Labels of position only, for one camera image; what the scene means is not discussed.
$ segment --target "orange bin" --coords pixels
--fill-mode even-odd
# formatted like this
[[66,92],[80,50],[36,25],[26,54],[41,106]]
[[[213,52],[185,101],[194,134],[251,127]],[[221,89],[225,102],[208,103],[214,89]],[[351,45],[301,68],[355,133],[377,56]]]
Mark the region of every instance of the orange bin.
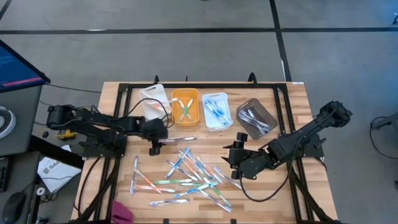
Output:
[[[179,100],[174,101],[172,103],[172,115],[174,116],[175,123],[180,126],[193,126],[199,122],[199,101],[198,101],[199,92],[194,88],[181,88],[176,89],[172,92],[172,98],[178,98]],[[182,119],[182,115],[184,113],[184,109],[181,106],[181,103],[186,107],[189,104],[189,101],[192,99],[191,106],[188,109],[188,116],[184,116]]]

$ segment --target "concrete floor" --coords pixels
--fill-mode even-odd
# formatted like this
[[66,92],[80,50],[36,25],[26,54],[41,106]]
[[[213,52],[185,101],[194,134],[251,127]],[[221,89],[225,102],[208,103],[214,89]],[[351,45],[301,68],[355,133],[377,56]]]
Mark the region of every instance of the concrete floor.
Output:
[[[276,0],[282,27],[387,27],[393,0]],[[184,27],[273,27],[266,0],[13,0],[0,30],[135,29]],[[45,72],[55,85],[101,90],[105,81],[246,80],[283,81],[274,33],[0,35]],[[369,122],[398,111],[398,33],[283,34],[292,80],[305,82],[314,114],[339,100],[354,115],[343,129],[327,129],[324,145],[339,219],[347,223],[398,220],[398,161],[381,157],[369,139]],[[42,101],[91,105],[99,96],[45,86]],[[36,120],[44,123],[46,106]],[[36,127],[34,134],[43,129]],[[380,150],[398,157],[386,127],[374,132]],[[40,216],[66,222],[78,178],[59,198],[40,206]]]

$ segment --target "wooden table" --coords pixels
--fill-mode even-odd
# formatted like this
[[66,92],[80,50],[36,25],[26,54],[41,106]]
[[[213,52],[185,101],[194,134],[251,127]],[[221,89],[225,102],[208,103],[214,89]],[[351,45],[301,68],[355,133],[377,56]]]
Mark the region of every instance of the wooden table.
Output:
[[[104,83],[101,98],[99,101],[99,110],[104,114],[113,114],[118,90],[118,82]],[[312,120],[310,105],[303,84],[287,83],[289,91],[290,105],[294,116],[296,129]],[[173,89],[166,88],[168,97],[171,96]],[[130,107],[133,107],[139,100],[139,89],[135,89],[132,93]],[[138,168],[150,180],[162,180],[170,166],[165,163],[167,159],[176,161],[178,159],[178,149],[184,149],[186,146],[191,147],[191,151],[196,156],[200,156],[204,162],[210,166],[218,166],[226,174],[230,175],[231,169],[229,164],[222,160],[221,156],[228,156],[228,150],[223,146],[232,144],[236,139],[237,132],[245,132],[244,128],[236,120],[236,108],[249,100],[257,98],[277,119],[275,108],[274,94],[271,89],[267,88],[225,88],[225,89],[204,89],[199,88],[199,105],[200,105],[200,122],[193,127],[179,127],[174,125],[169,129],[169,137],[178,136],[197,136],[198,140],[189,142],[180,142],[177,146],[164,146],[159,156],[149,156],[150,143],[137,137],[128,137],[126,155],[121,159],[121,167],[118,176],[118,186],[116,189],[115,200],[123,203],[134,213],[134,222],[136,223],[162,223],[164,218],[169,218],[171,223],[229,223],[231,219],[237,219],[238,223],[295,223],[294,207],[289,182],[282,190],[271,200],[256,203],[247,199],[242,191],[237,187],[225,183],[219,185],[221,193],[233,204],[232,213],[224,211],[215,205],[211,200],[203,198],[199,194],[191,194],[184,198],[189,198],[190,203],[179,205],[168,205],[165,207],[154,208],[149,206],[149,202],[155,200],[172,199],[173,195],[158,194],[155,191],[136,190],[134,195],[130,195],[130,181],[132,175],[132,167],[135,156],[139,156]],[[228,102],[234,123],[227,131],[208,132],[205,126],[203,106],[201,104],[201,96],[207,93],[225,92],[228,94]],[[287,114],[285,110],[282,94],[280,94],[286,130],[289,130],[287,122]],[[138,106],[132,115],[143,115],[142,106]],[[256,150],[270,140],[277,138],[279,127],[273,129],[263,138],[255,141],[249,137],[246,143],[246,149]],[[82,171],[80,188],[88,169],[95,159],[88,159],[85,162]],[[103,169],[103,161],[101,159],[92,173],[90,174],[86,187],[83,192],[82,208],[86,208],[93,197],[98,192],[98,186]],[[337,219],[335,206],[330,192],[328,177],[325,168],[315,159],[303,158],[305,174],[307,177],[308,188],[314,199],[318,202],[322,209],[332,218]],[[244,186],[248,190],[248,194],[254,198],[265,198],[275,191],[276,188],[284,181],[287,174],[285,165],[275,170],[265,170],[257,175],[257,180],[244,179]],[[173,179],[185,178],[178,172],[174,172]],[[141,177],[137,177],[138,184],[145,184]],[[176,187],[180,192],[186,189],[177,185],[165,185],[165,187]],[[214,195],[211,189],[207,192]],[[305,206],[301,193],[298,193],[300,200],[300,208],[303,219],[306,219]],[[106,205],[108,204],[108,194],[104,196],[101,218],[105,218]],[[72,218],[77,217],[74,210]]]

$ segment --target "computer monitor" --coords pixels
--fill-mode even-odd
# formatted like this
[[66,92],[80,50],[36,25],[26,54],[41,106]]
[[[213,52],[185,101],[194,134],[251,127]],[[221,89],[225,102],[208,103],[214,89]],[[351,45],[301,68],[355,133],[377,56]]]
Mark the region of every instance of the computer monitor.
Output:
[[44,73],[0,40],[0,93],[50,83]]

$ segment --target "white container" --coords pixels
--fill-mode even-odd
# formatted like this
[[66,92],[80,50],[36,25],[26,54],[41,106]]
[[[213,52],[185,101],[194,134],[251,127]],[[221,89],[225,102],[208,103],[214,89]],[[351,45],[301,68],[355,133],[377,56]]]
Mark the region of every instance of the white container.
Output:
[[[226,93],[211,93],[205,94],[201,98],[203,102],[203,109],[205,111],[206,128],[209,131],[225,131],[233,124],[231,112],[228,106],[228,95]],[[217,117],[205,105],[206,101],[215,101],[217,105],[224,111],[227,118],[231,120],[229,125],[222,124]]]
[[[153,98],[159,100],[163,103],[163,106],[166,109],[166,112],[170,114],[172,112],[172,108],[170,103],[167,103],[169,100],[167,99],[166,92],[164,91],[162,84],[156,84],[145,89],[140,90],[139,98],[142,100],[144,98]],[[158,104],[155,100],[144,100],[142,103],[142,107],[144,108],[144,116],[148,120],[152,120],[155,118],[163,118],[165,116],[164,110],[160,104]]]

